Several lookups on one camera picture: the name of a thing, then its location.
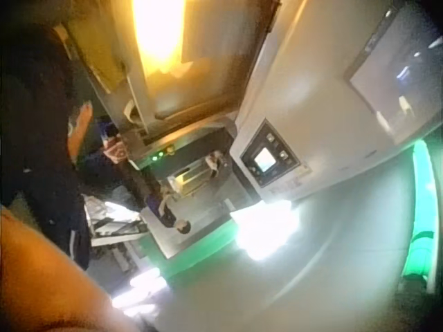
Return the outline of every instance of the glass panel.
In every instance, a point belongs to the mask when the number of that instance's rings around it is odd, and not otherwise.
[[[157,118],[238,100],[265,31],[265,8],[270,13],[270,5],[251,0],[134,0],[137,42]]]

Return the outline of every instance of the skin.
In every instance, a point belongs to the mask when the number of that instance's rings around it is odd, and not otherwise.
[[[4,207],[0,282],[11,331],[138,330],[66,255]]]
[[[84,136],[88,130],[89,123],[92,119],[92,104],[91,102],[85,102],[80,108],[80,114],[77,117],[77,124],[71,134],[68,137],[68,152],[73,163],[77,161],[78,152],[82,146]]]

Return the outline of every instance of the display screen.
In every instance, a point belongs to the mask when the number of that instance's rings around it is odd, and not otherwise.
[[[267,171],[275,164],[275,158],[266,147],[260,151],[260,153],[254,158],[254,161],[257,163],[258,167],[260,167],[262,172]]]

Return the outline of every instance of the gray floor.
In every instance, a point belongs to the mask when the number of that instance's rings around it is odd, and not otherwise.
[[[172,282],[156,299],[159,330],[394,331],[374,324],[385,321],[408,250],[411,151],[298,207],[299,231],[268,259],[233,243]]]

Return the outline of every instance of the hand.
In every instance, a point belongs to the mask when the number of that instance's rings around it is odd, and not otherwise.
[[[92,103],[91,101],[87,101],[80,107],[80,114],[77,117],[77,127],[88,127],[91,119]]]

